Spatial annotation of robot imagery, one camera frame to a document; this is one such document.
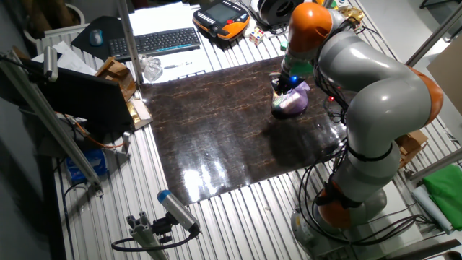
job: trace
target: black cable tie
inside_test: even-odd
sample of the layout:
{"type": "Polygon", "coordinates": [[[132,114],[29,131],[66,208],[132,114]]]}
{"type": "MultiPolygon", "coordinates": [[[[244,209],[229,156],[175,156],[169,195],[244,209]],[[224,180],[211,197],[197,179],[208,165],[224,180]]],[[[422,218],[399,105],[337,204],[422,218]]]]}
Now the black cable tie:
{"type": "Polygon", "coordinates": [[[361,154],[355,152],[355,151],[349,146],[349,144],[346,145],[346,148],[348,149],[348,152],[350,152],[353,156],[355,156],[356,158],[358,158],[358,160],[360,160],[361,162],[377,162],[377,161],[383,160],[383,159],[385,159],[387,156],[389,156],[389,154],[391,153],[391,150],[393,149],[393,145],[390,144],[390,149],[388,149],[388,151],[387,151],[384,155],[379,156],[379,157],[375,157],[375,158],[368,158],[368,157],[365,157],[364,155],[361,155],[361,154]]]}

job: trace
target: black monitor back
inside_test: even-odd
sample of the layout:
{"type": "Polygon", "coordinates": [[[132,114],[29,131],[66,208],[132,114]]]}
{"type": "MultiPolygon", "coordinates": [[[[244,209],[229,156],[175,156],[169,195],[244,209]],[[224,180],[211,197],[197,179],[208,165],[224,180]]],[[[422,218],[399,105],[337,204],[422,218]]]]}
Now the black monitor back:
{"type": "MultiPolygon", "coordinates": [[[[43,72],[42,63],[22,63],[43,72]]],[[[39,82],[38,87],[55,111],[87,119],[90,131],[133,130],[133,119],[117,82],[58,68],[56,82],[39,82]]]]}

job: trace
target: metal rod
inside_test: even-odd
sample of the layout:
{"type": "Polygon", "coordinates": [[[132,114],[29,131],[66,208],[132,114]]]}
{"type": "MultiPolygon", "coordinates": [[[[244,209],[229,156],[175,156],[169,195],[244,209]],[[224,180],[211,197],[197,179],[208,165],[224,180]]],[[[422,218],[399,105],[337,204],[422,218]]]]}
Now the metal rod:
{"type": "Polygon", "coordinates": [[[324,2],[323,2],[323,7],[325,7],[325,8],[331,8],[331,5],[332,5],[332,2],[333,2],[333,1],[334,1],[334,0],[324,0],[324,2]]]}
{"type": "Polygon", "coordinates": [[[130,53],[131,63],[135,69],[136,83],[143,84],[143,74],[141,71],[141,64],[138,58],[138,50],[136,49],[135,37],[133,29],[130,25],[130,17],[128,15],[128,7],[126,0],[117,0],[118,13],[121,16],[123,32],[125,33],[125,40],[127,42],[128,52],[130,53]]]}
{"type": "Polygon", "coordinates": [[[409,180],[416,183],[422,180],[423,178],[427,177],[428,175],[436,172],[437,170],[441,170],[447,165],[457,162],[458,160],[462,160],[462,148],[459,148],[457,151],[452,152],[449,155],[446,155],[443,159],[438,160],[437,162],[433,163],[427,168],[413,174],[411,177],[409,177],[409,180]]]}
{"type": "MultiPolygon", "coordinates": [[[[16,54],[9,53],[9,58],[21,63],[16,54]]],[[[51,108],[48,101],[38,89],[36,84],[30,83],[28,76],[23,69],[6,61],[0,61],[0,69],[9,78],[12,84],[17,88],[21,96],[27,101],[30,107],[35,111],[39,119],[45,124],[46,128],[56,138],[56,141],[63,147],[67,155],[72,158],[76,166],[84,174],[85,178],[95,187],[98,195],[102,195],[101,182],[93,167],[88,162],[80,148],[67,135],[61,127],[56,114],[51,108]]]]}
{"type": "Polygon", "coordinates": [[[420,59],[427,54],[436,42],[449,30],[451,26],[462,16],[462,3],[457,6],[457,9],[431,34],[422,46],[412,55],[406,62],[407,66],[413,67],[420,59]]]}

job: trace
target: small cube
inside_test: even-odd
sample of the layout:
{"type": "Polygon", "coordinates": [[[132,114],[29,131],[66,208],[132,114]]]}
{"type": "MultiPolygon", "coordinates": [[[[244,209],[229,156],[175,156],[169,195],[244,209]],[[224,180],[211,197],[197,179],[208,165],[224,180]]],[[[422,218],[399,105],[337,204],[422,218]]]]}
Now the small cube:
{"type": "Polygon", "coordinates": [[[265,32],[259,28],[255,28],[255,30],[250,34],[249,41],[257,46],[263,41],[264,38],[265,32]]]}

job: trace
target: green cloth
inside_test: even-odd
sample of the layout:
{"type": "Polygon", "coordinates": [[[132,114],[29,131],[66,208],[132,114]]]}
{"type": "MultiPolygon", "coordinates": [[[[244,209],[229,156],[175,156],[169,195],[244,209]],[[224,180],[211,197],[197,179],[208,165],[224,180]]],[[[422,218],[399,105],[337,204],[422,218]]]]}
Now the green cloth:
{"type": "Polygon", "coordinates": [[[462,230],[462,171],[458,166],[449,165],[424,178],[430,198],[453,224],[462,230]]]}

